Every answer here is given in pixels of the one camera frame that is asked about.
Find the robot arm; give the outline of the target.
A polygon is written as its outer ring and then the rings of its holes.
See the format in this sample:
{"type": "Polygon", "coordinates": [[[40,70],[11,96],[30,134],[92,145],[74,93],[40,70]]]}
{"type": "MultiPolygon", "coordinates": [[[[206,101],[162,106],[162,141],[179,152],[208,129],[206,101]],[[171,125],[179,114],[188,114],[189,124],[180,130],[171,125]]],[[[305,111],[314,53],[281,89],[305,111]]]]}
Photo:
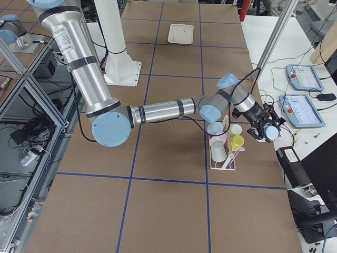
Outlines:
{"type": "Polygon", "coordinates": [[[142,106],[122,106],[112,96],[110,84],[137,84],[141,63],[126,51],[120,12],[116,1],[95,1],[98,19],[108,49],[105,68],[91,41],[79,1],[31,1],[42,26],[52,32],[68,71],[87,105],[92,135],[106,147],[123,144],[136,125],[156,123],[199,114],[206,122],[218,124],[225,111],[234,106],[233,115],[249,123],[248,133],[258,141],[271,142],[280,135],[279,117],[269,105],[260,106],[233,74],[223,76],[217,92],[142,106]]]}
{"type": "Polygon", "coordinates": [[[1,17],[1,39],[7,43],[15,43],[19,37],[27,34],[26,28],[15,14],[7,14],[1,17]]]}

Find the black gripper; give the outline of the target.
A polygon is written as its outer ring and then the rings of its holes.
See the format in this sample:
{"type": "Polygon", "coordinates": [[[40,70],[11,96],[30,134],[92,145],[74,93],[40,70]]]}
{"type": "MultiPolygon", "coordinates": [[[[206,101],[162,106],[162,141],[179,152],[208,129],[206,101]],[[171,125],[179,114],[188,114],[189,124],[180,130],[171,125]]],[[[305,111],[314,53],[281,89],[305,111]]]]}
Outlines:
{"type": "Polygon", "coordinates": [[[278,117],[272,103],[264,103],[263,107],[261,107],[255,102],[252,108],[245,112],[240,112],[235,108],[233,110],[233,117],[237,119],[240,116],[243,116],[250,122],[251,127],[247,130],[247,133],[256,141],[266,141],[265,125],[273,125],[281,132],[281,126],[286,122],[285,118],[278,117]]]}

